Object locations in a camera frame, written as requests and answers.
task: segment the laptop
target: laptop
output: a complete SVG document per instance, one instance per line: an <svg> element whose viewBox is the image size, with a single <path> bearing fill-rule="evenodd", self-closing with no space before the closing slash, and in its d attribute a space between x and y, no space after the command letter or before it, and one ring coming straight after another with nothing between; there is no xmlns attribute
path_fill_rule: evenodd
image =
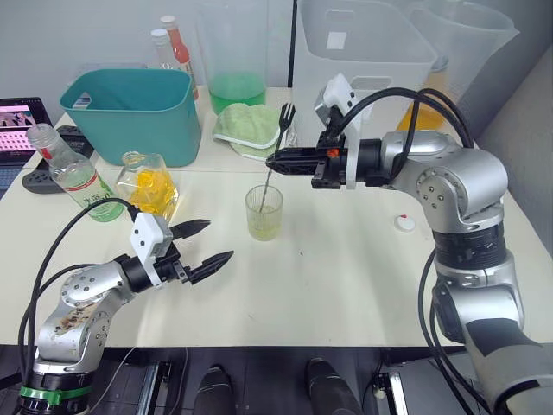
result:
<svg viewBox="0 0 553 415"><path fill-rule="evenodd" d="M52 124L40 98L0 98L0 198L33 156L25 131L39 123Z"/></svg>

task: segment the red bottle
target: red bottle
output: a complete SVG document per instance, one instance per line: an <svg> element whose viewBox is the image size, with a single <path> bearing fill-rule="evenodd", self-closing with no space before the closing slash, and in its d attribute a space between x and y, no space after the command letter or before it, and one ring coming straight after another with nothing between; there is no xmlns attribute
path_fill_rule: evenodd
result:
<svg viewBox="0 0 553 415"><path fill-rule="evenodd" d="M174 16L164 16L160 19L163 23L163 28L169 33L171 39L171 46L173 46L173 53L175 58L181 64L181 69L190 75L192 79L192 88L194 89L194 99L198 99L198 88L196 87L196 81L194 80L194 73L192 72L192 66L190 65L190 53L187 46L181 39L181 33L179 32L179 26L176 23Z"/></svg>

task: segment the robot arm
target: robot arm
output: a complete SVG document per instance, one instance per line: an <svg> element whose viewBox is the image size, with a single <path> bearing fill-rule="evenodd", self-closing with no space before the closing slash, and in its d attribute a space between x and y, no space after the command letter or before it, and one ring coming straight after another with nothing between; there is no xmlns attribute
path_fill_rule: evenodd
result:
<svg viewBox="0 0 553 415"><path fill-rule="evenodd" d="M198 268L183 266L174 239L192 236L209 220L169 228L158 216L139 213L130 242L137 256L122 255L71 275L60 302L41 327L33 373L21 391L21 414L84 414L94 372L104 353L117 311L150 287L180 280L196 284L213 275L232 256L224 252Z"/></svg>
<svg viewBox="0 0 553 415"><path fill-rule="evenodd" d="M329 96L342 99L324 99ZM502 163L486 151L460 147L448 135L418 131L406 163L393 175L404 132L359 140L354 125L344 130L350 137L328 134L352 107L344 111L340 102L354 97L342 75L331 80L315 105L328 127L317 146L279 150L267 166L286 175L312 175L313 188L347 186L354 172L366 186L419 200L435 239L438 281L432 301L442 333L466 346L493 413L553 413L550 357L522 332L514 260L503 237ZM354 141L359 144L350 152L346 144Z"/></svg>

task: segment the black shoe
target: black shoe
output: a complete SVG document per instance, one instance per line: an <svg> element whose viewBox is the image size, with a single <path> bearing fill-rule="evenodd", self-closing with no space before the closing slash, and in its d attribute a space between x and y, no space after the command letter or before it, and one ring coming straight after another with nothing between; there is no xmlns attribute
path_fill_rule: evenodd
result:
<svg viewBox="0 0 553 415"><path fill-rule="evenodd" d="M209 368L194 402L193 415L236 415L231 378L221 365Z"/></svg>
<svg viewBox="0 0 553 415"><path fill-rule="evenodd" d="M305 383L314 415L363 415L352 390L327 361L309 361Z"/></svg>

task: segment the fork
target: fork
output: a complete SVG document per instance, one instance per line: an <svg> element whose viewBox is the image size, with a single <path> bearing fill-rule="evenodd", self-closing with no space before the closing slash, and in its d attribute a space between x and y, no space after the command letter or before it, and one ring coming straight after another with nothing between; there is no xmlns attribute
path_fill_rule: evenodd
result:
<svg viewBox="0 0 553 415"><path fill-rule="evenodd" d="M281 141L283 141L284 132L290 128L292 125L292 120L294 119L294 114L296 114L296 108L290 104L286 103L283 105L283 108L280 111L280 118L278 119L278 127L280 132L278 133L278 139L276 141L275 152L278 151ZM259 213L263 210L263 205L265 204L265 196L267 195L267 186L269 186L270 175L273 173L273 170L269 169L267 173L267 178L265 179L265 188L263 190L263 199L261 200L261 206L259 207Z"/></svg>

